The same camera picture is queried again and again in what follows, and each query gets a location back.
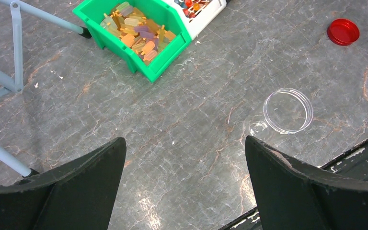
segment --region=storage bin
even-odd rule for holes
[[[148,66],[132,49],[100,26],[104,19],[103,14],[109,14],[116,4],[125,1],[141,10],[147,18],[153,19],[159,25],[165,25],[166,30],[177,35]],[[150,82],[154,82],[191,43],[191,37],[177,11],[161,0],[85,0],[73,13],[85,22],[100,48],[110,49],[126,61],[133,73],[139,70]]]
[[[183,9],[174,0],[162,0],[173,7],[183,21],[191,39],[194,40],[199,33],[226,7],[226,0],[210,0],[210,3],[199,15],[190,20],[184,15]]]

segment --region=white container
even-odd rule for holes
[[[175,3],[174,0],[162,1],[169,4],[177,11],[192,40],[194,40],[226,6],[226,0],[211,0],[210,3],[190,22],[190,19],[184,15],[183,9]]]

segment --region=dark floor edge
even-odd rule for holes
[[[362,142],[358,143],[357,145],[353,146],[348,151],[342,153],[341,155],[333,158],[328,163],[324,164],[323,166],[319,167],[321,169],[327,170],[330,169],[332,166],[336,165],[341,160],[347,158],[349,155],[355,153],[358,151],[364,144],[368,142],[368,139],[363,140]],[[244,213],[240,217],[236,218],[235,220],[231,221],[230,223],[226,224],[219,230],[230,230],[230,229],[236,229],[236,230],[252,230],[257,229],[260,227],[260,217],[259,210],[257,210],[257,207],[252,208],[248,212]]]

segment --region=green plastic bin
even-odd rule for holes
[[[132,49],[100,26],[104,19],[103,14],[109,14],[116,4],[124,1],[137,7],[147,18],[153,19],[159,25],[165,25],[166,30],[171,30],[177,35],[148,66],[140,60]],[[126,61],[127,66],[133,73],[139,70],[152,83],[191,43],[191,37],[178,13],[162,0],[85,0],[72,12],[85,22],[100,48],[107,47],[110,49]]]

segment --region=popsicle-shaped block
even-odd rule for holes
[[[159,30],[159,25],[157,25],[152,19],[147,19],[146,25],[153,33],[157,33],[157,31]]]
[[[115,7],[115,10],[114,11],[121,11],[125,7],[128,7],[128,6],[130,6],[129,2],[127,2],[127,1],[122,2],[120,5],[118,5],[118,6]]]
[[[142,43],[139,43],[139,44],[136,44],[136,45],[133,45],[132,46],[132,50],[135,51],[136,53],[138,53],[139,51],[142,50],[142,48],[145,46],[145,43],[142,42]]]
[[[157,51],[156,50],[151,50],[149,51],[147,54],[145,54],[145,56],[143,57],[143,60],[146,61],[153,61],[153,59],[157,56]]]
[[[143,37],[143,38],[147,38],[147,39],[153,39],[154,38],[154,34],[150,33],[150,32],[140,32],[139,36]]]
[[[163,41],[164,39],[164,34],[166,33],[166,31],[164,30],[164,25],[161,26],[161,28],[159,29],[159,40]]]
[[[135,16],[134,14],[129,15],[129,18],[137,19],[140,23],[143,23],[146,21],[146,17]]]
[[[116,24],[116,26],[118,27],[118,29],[120,29],[121,28],[120,20],[118,19],[119,17],[115,15],[115,12],[111,15],[111,18],[114,21],[114,23]]]
[[[133,13],[134,14],[137,14],[137,15],[140,15],[142,17],[144,17],[145,15],[142,13],[142,11],[140,11],[138,8],[134,7],[133,8]]]
[[[139,20],[136,18],[125,18],[125,24],[131,26],[138,26]]]
[[[129,28],[129,29],[132,29],[132,30],[134,30],[134,29],[135,29],[135,27],[134,27],[134,26],[126,25],[125,23],[122,23],[122,24],[121,24],[121,29],[125,29],[125,28]]]
[[[120,35],[122,35],[122,32],[120,32],[119,30],[117,29],[114,29],[112,27],[109,27],[108,28],[108,31],[115,37],[120,37]]]
[[[117,4],[116,6],[114,6],[112,9],[111,9],[111,13],[115,12],[116,11],[116,8],[119,6],[120,4]]]
[[[176,37],[175,34],[170,30],[166,31],[166,34],[164,34],[164,36],[167,37],[169,41],[172,41]]]
[[[142,54],[147,54],[154,48],[155,44],[152,41],[149,41],[145,44],[145,46],[142,48]]]
[[[105,18],[102,20],[100,26],[104,29],[108,29],[108,27],[113,27],[114,29],[118,29],[118,26],[115,24],[114,20],[111,17],[108,17],[106,13],[104,13]]]
[[[138,35],[138,33],[135,31],[135,29],[132,29],[132,28],[129,28],[129,27],[122,28],[121,31],[123,31],[123,32],[125,32],[127,34],[131,34],[133,36]]]
[[[160,42],[159,43],[159,47],[158,47],[158,51],[161,52],[162,50],[164,50],[167,46],[167,43],[165,42]]]
[[[133,43],[133,45],[144,43],[144,42],[145,42],[145,38],[137,37],[135,38],[135,43]]]
[[[131,14],[133,12],[133,6],[127,6],[125,8],[123,8],[119,13],[126,17],[128,16],[129,14]]]
[[[135,26],[135,31],[136,32],[147,32],[149,31],[149,27],[146,25],[139,25],[139,26]]]
[[[133,45],[133,43],[135,42],[135,37],[131,34],[126,34],[125,36],[122,37],[121,41],[127,47],[131,47]]]
[[[159,48],[159,39],[158,38],[156,38],[156,39],[154,39],[154,50],[158,50],[158,48]]]

